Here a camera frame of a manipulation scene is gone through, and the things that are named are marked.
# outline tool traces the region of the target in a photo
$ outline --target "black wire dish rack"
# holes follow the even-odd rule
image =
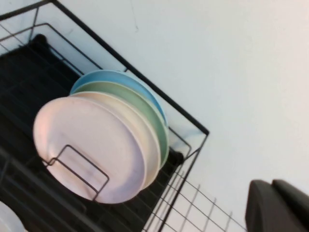
[[[69,40],[52,22],[40,22],[41,11],[51,9],[86,35],[87,45],[96,47],[99,55],[79,49],[78,42]],[[18,22],[27,19],[31,25],[19,28]],[[29,232],[140,232],[149,231],[154,223],[156,231],[162,231],[209,131],[58,1],[44,0],[0,15],[0,36],[0,200],[17,213]],[[108,59],[104,63],[104,56],[111,57],[112,63]],[[61,162],[61,153],[44,165],[32,140],[35,115],[46,102],[67,96],[85,72],[106,68],[132,72],[203,134],[192,151],[193,146],[170,128],[187,147],[186,154],[170,148],[157,179],[134,199],[113,205],[82,199],[59,184],[46,165]],[[175,185],[178,176],[182,178]],[[96,196],[102,188],[93,188]],[[158,216],[171,192],[164,214]]]

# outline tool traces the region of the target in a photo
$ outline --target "stack of plates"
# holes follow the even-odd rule
[[[41,108],[33,134],[39,155],[59,160],[47,166],[50,173],[74,193],[101,203],[136,196],[155,180],[169,153],[161,105],[145,83],[125,72],[82,76],[68,97]],[[97,195],[94,189],[102,190]]]

